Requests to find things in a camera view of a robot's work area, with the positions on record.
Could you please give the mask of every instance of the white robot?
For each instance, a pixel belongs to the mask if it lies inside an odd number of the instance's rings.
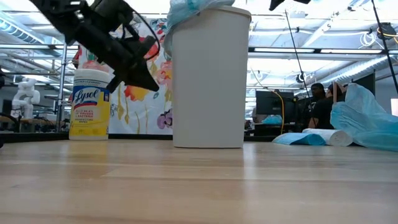
[[[24,118],[33,118],[33,104],[39,104],[40,93],[35,90],[36,80],[33,78],[23,78],[22,82],[18,83],[18,92],[12,100],[12,114],[13,117],[19,117],[23,112]]]

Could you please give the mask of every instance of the blue object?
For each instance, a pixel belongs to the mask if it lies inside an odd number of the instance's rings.
[[[273,143],[285,145],[324,146],[326,141],[319,134],[286,133],[276,137]]]
[[[283,119],[280,115],[271,115],[262,121],[263,124],[282,125]]]
[[[167,26],[169,29],[164,40],[165,52],[171,52],[171,35],[173,35],[173,29],[179,23],[186,21],[205,9],[232,6],[234,2],[235,0],[170,0],[170,11],[167,14]]]
[[[330,122],[356,144],[398,152],[398,117],[386,113],[363,86],[348,87],[346,101],[333,106]]]

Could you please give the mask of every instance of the white roll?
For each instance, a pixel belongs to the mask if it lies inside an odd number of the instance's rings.
[[[319,134],[329,146],[349,146],[353,143],[353,138],[341,130],[325,130],[308,128],[303,133]]]

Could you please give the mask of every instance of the wooden surface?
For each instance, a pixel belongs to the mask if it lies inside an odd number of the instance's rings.
[[[0,223],[394,223],[398,153],[171,141],[6,144]]]

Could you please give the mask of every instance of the computer monitor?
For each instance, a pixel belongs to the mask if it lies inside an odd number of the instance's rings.
[[[279,93],[284,99],[285,123],[295,120],[295,101],[293,93]],[[256,112],[263,115],[281,115],[282,102],[275,93],[271,91],[256,91]]]

